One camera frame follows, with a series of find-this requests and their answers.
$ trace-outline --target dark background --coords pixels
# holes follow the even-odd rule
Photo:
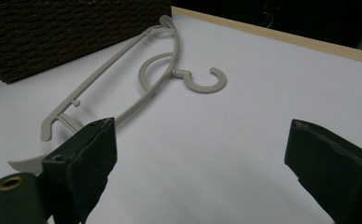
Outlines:
[[[183,7],[356,48],[362,38],[362,0],[172,0]]]

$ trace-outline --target white tabletop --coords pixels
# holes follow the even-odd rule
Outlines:
[[[362,147],[362,63],[174,15],[182,43],[177,67],[195,81],[227,87],[198,94],[171,79],[117,127],[118,163],[88,223],[331,223],[284,165],[292,119],[330,129]],[[0,177],[7,161],[51,152],[72,133],[42,120],[128,41],[42,74],[0,81]],[[143,94],[137,72],[173,49],[169,36],[145,39],[113,65],[67,113],[83,124],[116,117]],[[152,65],[151,82],[167,66]]]

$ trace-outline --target clothes hanger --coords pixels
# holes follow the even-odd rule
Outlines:
[[[160,25],[152,26],[137,36],[131,43],[121,49],[113,57],[111,57],[106,63],[99,67],[93,74],[91,74],[84,82],[82,82],[69,96],[67,96],[42,122],[41,124],[41,140],[46,142],[52,138],[52,125],[57,120],[65,125],[73,133],[81,130],[83,126],[75,122],[72,118],[66,115],[64,112],[70,105],[78,107],[81,103],[77,99],[97,78],[99,78],[112,64],[114,64],[120,57],[122,57],[129,49],[139,43],[144,37],[148,35],[155,35],[160,33],[170,33],[174,36],[174,50],[173,52],[162,53],[146,60],[138,72],[138,80],[141,88],[146,92],[141,96],[133,105],[126,109],[122,114],[115,118],[115,124],[119,125],[123,120],[128,118],[138,108],[144,105],[150,97],[152,97],[159,89],[160,86],[169,78],[177,77],[184,79],[185,85],[192,91],[199,93],[213,93],[222,90],[227,84],[227,77],[225,74],[212,67],[211,73],[218,78],[218,82],[213,86],[201,86],[193,82],[192,73],[186,70],[177,69],[175,62],[178,59],[180,53],[180,39],[178,31],[173,23],[173,20],[168,16],[160,17]],[[163,73],[163,75],[156,81],[155,84],[149,86],[146,82],[146,70],[155,61],[171,57],[170,63]],[[22,161],[9,161],[8,164],[19,172],[28,173],[41,173],[42,165],[41,161],[48,156],[42,155],[35,158],[22,160]]]

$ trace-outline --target hanger hook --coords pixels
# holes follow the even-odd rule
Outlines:
[[[183,78],[185,85],[188,88],[199,93],[213,93],[224,89],[224,87],[227,85],[227,77],[225,74],[221,70],[214,67],[210,69],[210,72],[218,78],[218,82],[213,86],[201,86],[196,84],[192,80],[192,73],[181,69],[174,70],[174,77]]]

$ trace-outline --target brown woven basket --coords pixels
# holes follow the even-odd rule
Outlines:
[[[171,16],[170,0],[0,0],[0,79],[11,83],[103,49]]]

